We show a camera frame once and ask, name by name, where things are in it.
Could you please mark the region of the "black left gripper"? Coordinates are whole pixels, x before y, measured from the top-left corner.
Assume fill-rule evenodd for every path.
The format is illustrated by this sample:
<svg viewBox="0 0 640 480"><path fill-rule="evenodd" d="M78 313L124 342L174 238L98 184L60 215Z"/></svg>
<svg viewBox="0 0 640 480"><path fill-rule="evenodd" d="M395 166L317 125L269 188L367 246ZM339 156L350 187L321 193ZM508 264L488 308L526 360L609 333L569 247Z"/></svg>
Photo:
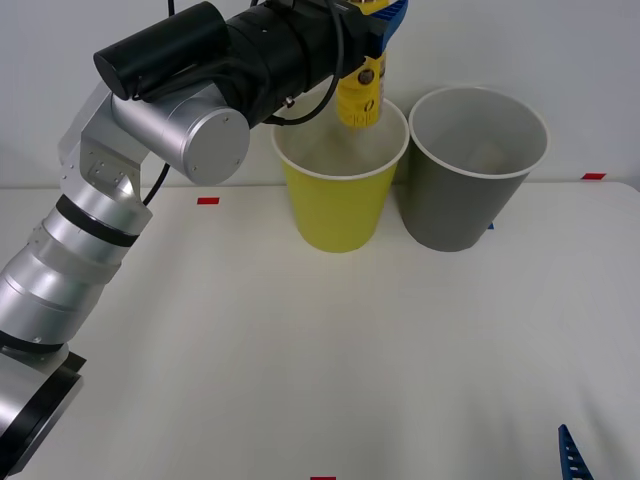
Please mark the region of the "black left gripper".
<svg viewBox="0 0 640 480"><path fill-rule="evenodd" d="M343 34L343 66L338 72L338 77L343 78L364 64L370 33L372 40L369 52L385 52L389 40L405 18L409 1L394 1L369 16L346 1L333 1L333 4ZM309 91L336 73L338 39L326 1L299 1L298 14L298 33L304 60L304 79L300 88Z"/></svg>

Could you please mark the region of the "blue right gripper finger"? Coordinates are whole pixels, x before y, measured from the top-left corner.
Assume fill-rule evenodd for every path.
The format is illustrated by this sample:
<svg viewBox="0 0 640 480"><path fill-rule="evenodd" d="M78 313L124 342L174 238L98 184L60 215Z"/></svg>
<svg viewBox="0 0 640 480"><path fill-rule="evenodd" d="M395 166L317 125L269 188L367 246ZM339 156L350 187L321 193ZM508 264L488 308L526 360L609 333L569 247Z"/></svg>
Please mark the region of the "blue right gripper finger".
<svg viewBox="0 0 640 480"><path fill-rule="evenodd" d="M558 428L559 456L563 480L593 480L583 457L581 456L565 424Z"/></svg>

